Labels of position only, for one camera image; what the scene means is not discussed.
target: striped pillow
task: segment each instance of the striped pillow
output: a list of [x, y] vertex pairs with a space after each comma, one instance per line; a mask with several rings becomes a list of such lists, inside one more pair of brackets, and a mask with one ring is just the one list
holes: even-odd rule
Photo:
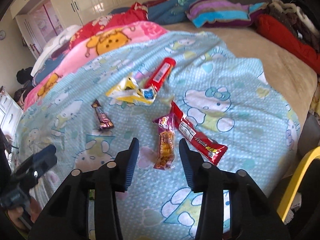
[[265, 12], [267, 5], [266, 2], [242, 5], [227, 0], [197, 0], [190, 5], [187, 17], [197, 28], [247, 27]]

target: white dresser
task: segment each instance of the white dresser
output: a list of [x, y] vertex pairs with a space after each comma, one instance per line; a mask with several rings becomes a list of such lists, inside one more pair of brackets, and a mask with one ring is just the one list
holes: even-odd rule
[[0, 92], [0, 127], [4, 135], [13, 139], [23, 111], [4, 91]]

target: yellow curved bar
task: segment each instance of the yellow curved bar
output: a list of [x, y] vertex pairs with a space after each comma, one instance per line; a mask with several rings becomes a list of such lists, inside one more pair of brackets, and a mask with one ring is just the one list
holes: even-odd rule
[[299, 163], [297, 169], [295, 170], [295, 172], [294, 172], [294, 174], [288, 184], [288, 187], [287, 187], [286, 191], [284, 192], [284, 195], [281, 199], [281, 202], [277, 208], [277, 212], [278, 212], [280, 218], [282, 219], [282, 221], [285, 220], [287, 213], [291, 207], [292, 201], [298, 191], [300, 183], [301, 183], [308, 167], [310, 166], [310, 164], [312, 163], [312, 161], [314, 159], [320, 159], [320, 147], [317, 147], [317, 148], [311, 150], [310, 152], [308, 152], [303, 157], [303, 159]]

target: cartoon bow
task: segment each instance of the cartoon bow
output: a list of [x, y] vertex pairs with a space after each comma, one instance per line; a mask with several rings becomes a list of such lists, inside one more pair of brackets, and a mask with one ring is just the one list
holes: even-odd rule
[[208, 88], [205, 92], [206, 97], [215, 97], [221, 101], [226, 101], [230, 97], [230, 93], [228, 91], [219, 92], [215, 87]]

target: snack package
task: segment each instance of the snack package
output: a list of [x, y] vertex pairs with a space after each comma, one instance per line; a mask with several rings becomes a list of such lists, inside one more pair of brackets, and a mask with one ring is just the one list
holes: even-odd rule
[[162, 116], [153, 122], [158, 123], [159, 151], [154, 169], [167, 170], [173, 168], [174, 160], [174, 114]]
[[174, 113], [174, 124], [185, 138], [213, 165], [217, 165], [228, 147], [218, 144], [209, 139], [204, 133], [197, 131], [191, 122], [187, 120], [187, 115], [172, 101], [171, 113]]
[[152, 74], [149, 80], [145, 83], [144, 88], [154, 87], [154, 89], [158, 92], [175, 65], [176, 61], [173, 58], [166, 57], [161, 62], [159, 67], [157, 67], [156, 71]]
[[103, 111], [103, 109], [97, 99], [92, 103], [91, 106], [96, 110], [96, 114], [97, 114], [97, 117], [100, 122], [99, 130], [114, 128], [113, 123], [107, 117], [106, 113]]
[[122, 79], [119, 84], [106, 92], [107, 97], [132, 103], [138, 106], [151, 105], [156, 99], [157, 92], [153, 87], [139, 88], [136, 80], [130, 75]]

